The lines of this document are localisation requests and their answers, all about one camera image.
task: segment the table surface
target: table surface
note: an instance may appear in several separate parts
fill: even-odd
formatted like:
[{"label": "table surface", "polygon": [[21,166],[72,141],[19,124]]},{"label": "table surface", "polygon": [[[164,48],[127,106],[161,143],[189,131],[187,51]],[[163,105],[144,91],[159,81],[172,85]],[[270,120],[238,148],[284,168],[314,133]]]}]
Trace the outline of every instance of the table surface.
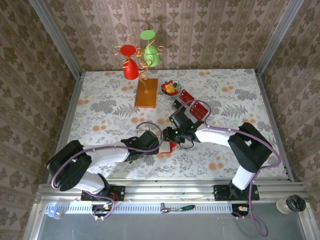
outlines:
[{"label": "table surface", "polygon": [[[86,72],[68,141],[102,145],[137,135],[137,124],[157,123],[161,129],[171,126],[168,116],[174,98],[162,94],[161,84],[177,80],[196,99],[209,103],[208,123],[237,128],[252,123],[278,151],[274,133],[253,69],[150,70],[149,78],[158,78],[155,108],[135,108],[138,80],[126,80],[122,71]],[[156,134],[155,127],[150,128]],[[272,154],[265,165],[275,163]],[[106,178],[232,178],[239,163],[229,147],[213,143],[195,143],[191,149],[175,147],[173,153],[147,155],[128,162],[95,165],[92,173]],[[279,167],[265,169],[259,177],[287,177]]]}]

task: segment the green handle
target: green handle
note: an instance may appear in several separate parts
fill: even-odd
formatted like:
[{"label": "green handle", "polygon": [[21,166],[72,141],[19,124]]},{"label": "green handle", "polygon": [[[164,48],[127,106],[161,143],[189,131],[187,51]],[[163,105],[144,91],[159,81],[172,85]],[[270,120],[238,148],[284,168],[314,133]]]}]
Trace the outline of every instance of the green handle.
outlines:
[{"label": "green handle", "polygon": [[181,212],[192,210],[196,207],[196,205],[188,205],[181,208]]}]

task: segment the black lid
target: black lid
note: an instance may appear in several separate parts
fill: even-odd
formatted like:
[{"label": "black lid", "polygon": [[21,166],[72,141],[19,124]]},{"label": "black lid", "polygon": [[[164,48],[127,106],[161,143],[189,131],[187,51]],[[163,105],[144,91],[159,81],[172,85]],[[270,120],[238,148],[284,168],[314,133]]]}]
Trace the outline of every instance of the black lid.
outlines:
[{"label": "black lid", "polygon": [[306,209],[306,201],[298,195],[289,196],[285,203],[294,212],[302,212]]}]

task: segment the clear plastic container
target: clear plastic container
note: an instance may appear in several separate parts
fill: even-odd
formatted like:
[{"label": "clear plastic container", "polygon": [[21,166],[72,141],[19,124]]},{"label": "clear plastic container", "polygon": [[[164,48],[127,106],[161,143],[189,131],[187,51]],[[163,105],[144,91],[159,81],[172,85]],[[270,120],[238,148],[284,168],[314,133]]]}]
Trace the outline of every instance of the clear plastic container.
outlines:
[{"label": "clear plastic container", "polygon": [[306,202],[298,195],[290,195],[276,201],[276,208],[282,214],[302,212],[306,209]]}]

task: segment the orange wooden block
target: orange wooden block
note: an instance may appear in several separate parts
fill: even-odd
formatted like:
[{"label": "orange wooden block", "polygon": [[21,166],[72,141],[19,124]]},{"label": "orange wooden block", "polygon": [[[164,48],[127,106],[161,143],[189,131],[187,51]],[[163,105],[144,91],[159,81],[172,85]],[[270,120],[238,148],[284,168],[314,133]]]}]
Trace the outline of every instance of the orange wooden block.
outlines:
[{"label": "orange wooden block", "polygon": [[136,108],[154,109],[156,107],[157,100],[158,79],[148,78],[147,80],[143,81],[146,84],[147,93],[145,92],[145,85],[139,81],[134,106]]}]

